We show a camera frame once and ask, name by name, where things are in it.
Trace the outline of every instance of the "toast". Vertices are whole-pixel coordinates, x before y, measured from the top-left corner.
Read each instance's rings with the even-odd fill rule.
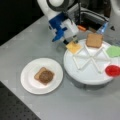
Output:
[[[46,71],[46,68],[45,67],[42,67],[38,72],[37,74],[34,76],[34,78],[36,80],[39,80],[39,76],[41,75],[42,72]]]
[[[100,48],[102,46],[103,36],[101,34],[90,33],[87,36],[86,45],[88,47]]]
[[[46,69],[45,67],[42,67],[38,71],[38,73],[36,73],[36,75],[34,76],[36,80],[38,80],[44,85],[47,85],[49,82],[51,82],[53,77],[54,77],[54,73]]]

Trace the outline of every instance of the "gray countertop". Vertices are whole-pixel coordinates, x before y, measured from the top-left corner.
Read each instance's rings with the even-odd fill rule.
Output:
[[[86,38],[81,33],[79,39]],[[0,47],[0,80],[42,120],[120,119],[120,78],[106,87],[86,91],[71,83],[63,68],[65,47],[52,43],[47,20],[42,17]],[[30,61],[47,57],[58,61],[64,71],[61,85],[46,95],[34,95],[21,85],[22,69]]]

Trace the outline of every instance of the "white plastic part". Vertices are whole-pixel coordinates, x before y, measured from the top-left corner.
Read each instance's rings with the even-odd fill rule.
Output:
[[[87,61],[79,66],[76,58],[79,57],[79,60],[83,59]],[[100,69],[99,65],[96,63],[96,60],[99,60],[101,62],[107,62],[107,64],[109,65],[111,63],[110,58],[108,57],[108,55],[106,54],[106,52],[103,50],[103,47],[101,47],[100,49],[98,49],[95,54],[90,54],[89,49],[86,45],[84,45],[84,47],[82,49],[80,49],[79,52],[77,52],[76,54],[73,55],[73,60],[75,62],[76,67],[78,68],[78,70],[83,70],[85,69],[85,67],[88,66],[88,63],[91,61],[92,64],[95,66],[95,68],[97,69],[98,73],[103,73],[103,69]]]
[[[62,5],[62,3],[64,2],[64,0],[49,0],[51,5],[58,7],[60,5]]]
[[[45,16],[48,18],[48,20],[51,20],[52,18],[54,18],[55,16],[57,16],[59,14],[59,12],[55,12],[49,8],[46,0],[37,0],[37,1],[38,1],[38,4],[39,4],[41,10],[45,14]]]
[[[67,31],[65,31],[65,38],[69,38],[78,34],[79,29],[77,28],[76,24],[70,19],[65,20],[63,22],[63,25],[68,29]]]

